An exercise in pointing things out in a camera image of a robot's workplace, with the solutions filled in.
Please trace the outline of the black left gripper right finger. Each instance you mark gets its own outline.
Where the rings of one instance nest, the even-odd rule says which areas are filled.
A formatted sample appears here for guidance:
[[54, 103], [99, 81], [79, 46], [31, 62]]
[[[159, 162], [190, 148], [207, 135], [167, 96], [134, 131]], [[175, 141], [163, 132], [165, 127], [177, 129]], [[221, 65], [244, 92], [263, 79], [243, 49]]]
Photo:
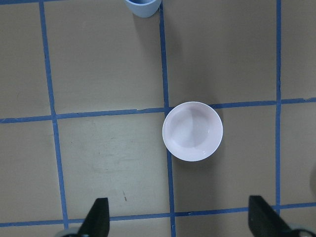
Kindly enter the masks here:
[[261, 197], [248, 199], [248, 226], [254, 237], [295, 237], [291, 229]]

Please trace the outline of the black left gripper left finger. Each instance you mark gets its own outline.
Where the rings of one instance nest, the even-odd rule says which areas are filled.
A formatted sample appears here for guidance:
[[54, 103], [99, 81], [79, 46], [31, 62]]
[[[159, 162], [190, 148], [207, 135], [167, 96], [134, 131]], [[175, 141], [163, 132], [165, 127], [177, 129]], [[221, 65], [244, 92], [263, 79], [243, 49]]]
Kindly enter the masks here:
[[108, 198], [97, 198], [79, 228], [78, 237], [107, 237], [110, 231]]

